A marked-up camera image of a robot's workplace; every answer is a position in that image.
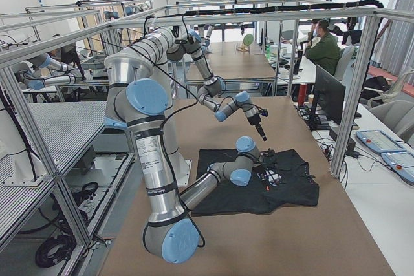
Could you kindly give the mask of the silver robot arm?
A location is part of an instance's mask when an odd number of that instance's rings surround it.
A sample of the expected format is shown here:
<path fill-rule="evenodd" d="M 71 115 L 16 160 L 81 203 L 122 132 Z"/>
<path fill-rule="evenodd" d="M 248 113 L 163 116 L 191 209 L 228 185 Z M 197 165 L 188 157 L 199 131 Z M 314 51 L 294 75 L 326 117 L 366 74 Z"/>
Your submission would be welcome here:
<path fill-rule="evenodd" d="M 218 121 L 225 121 L 231 114 L 241 109 L 260 137 L 263 140 L 267 139 L 260 122 L 262 116 L 268 116 L 268 112 L 253 104 L 247 92 L 236 94 L 227 104 L 217 103 L 214 100 L 214 97 L 224 90 L 226 83 L 211 70 L 202 49 L 202 39 L 196 31 L 185 28 L 181 32 L 179 27 L 160 27 L 144 38 L 152 42 L 155 50 L 160 52 L 161 56 L 166 56 L 169 61 L 179 61 L 183 55 L 190 55 L 203 78 L 203 85 L 197 92 L 197 101 L 213 111 Z"/>
<path fill-rule="evenodd" d="M 133 135 L 151 205 L 142 242 L 148 252 L 166 262 L 183 263 L 205 245 L 190 211 L 222 181 L 247 186 L 253 169 L 263 165 L 263 153 L 251 137 L 242 136 L 236 141 L 234 161 L 210 165 L 194 184 L 180 192 L 162 126 L 171 89 L 152 79 L 156 63 L 116 54 L 106 57 L 104 63 L 111 71 L 105 123 Z"/>

